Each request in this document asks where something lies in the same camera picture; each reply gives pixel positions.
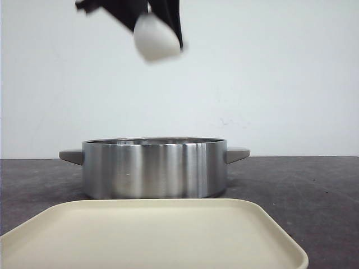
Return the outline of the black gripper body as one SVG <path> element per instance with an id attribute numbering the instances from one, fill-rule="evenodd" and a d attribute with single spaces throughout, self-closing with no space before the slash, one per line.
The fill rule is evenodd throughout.
<path id="1" fill-rule="evenodd" d="M 82 0 L 75 1 L 75 6 L 78 11 L 84 11 L 85 13 L 91 13 L 100 7 L 103 7 L 105 0 Z"/>

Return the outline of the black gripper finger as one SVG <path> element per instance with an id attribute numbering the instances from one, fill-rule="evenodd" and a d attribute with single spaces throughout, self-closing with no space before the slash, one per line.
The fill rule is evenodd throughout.
<path id="1" fill-rule="evenodd" d="M 183 39 L 180 19 L 179 0 L 149 0 L 151 11 L 165 22 L 176 34 L 180 50 L 183 50 Z"/>
<path id="2" fill-rule="evenodd" d="M 140 15 L 148 13 L 146 0 L 105 0 L 100 1 L 112 16 L 133 31 Z"/>

